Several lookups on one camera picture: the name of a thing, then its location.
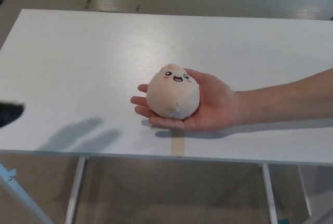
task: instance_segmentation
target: stuffed toy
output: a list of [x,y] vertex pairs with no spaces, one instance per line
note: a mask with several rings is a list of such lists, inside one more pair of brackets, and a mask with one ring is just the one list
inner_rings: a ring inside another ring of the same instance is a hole
[[179,65],[168,64],[148,84],[146,98],[159,116],[184,119],[199,107],[199,84]]

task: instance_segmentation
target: hand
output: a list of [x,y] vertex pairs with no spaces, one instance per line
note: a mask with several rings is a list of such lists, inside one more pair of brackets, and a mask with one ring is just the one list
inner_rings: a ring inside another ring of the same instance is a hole
[[[237,124],[237,92],[211,74],[186,71],[200,85],[200,106],[192,116],[184,120],[159,117],[148,108],[146,98],[138,96],[131,98],[131,103],[137,105],[135,112],[149,118],[153,126],[168,129],[216,131]],[[147,87],[147,84],[141,84],[138,90],[146,93]]]

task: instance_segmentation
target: forearm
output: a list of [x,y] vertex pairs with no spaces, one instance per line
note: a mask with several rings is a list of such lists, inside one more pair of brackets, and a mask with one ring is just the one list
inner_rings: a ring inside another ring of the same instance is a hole
[[237,93],[239,124],[333,117],[333,69],[289,84]]

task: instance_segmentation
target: gray floor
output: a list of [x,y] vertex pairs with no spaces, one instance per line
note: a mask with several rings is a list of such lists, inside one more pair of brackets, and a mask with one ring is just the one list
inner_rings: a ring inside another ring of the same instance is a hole
[[[5,0],[0,47],[22,8],[319,20],[333,16],[331,0]],[[17,180],[55,223],[63,223],[76,157],[3,154],[0,161],[17,168]],[[299,179],[283,187],[287,171],[294,168],[271,169],[279,217],[302,223],[306,214]],[[261,172],[253,164],[92,158],[76,222],[267,224],[268,213]],[[0,223],[36,221],[0,188]]]

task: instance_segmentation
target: beige plush toy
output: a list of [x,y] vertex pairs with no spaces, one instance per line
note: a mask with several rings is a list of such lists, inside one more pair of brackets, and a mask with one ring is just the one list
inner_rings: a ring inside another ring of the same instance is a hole
[[146,97],[149,108],[159,116],[184,119],[199,107],[199,84],[179,65],[168,64],[152,78]]

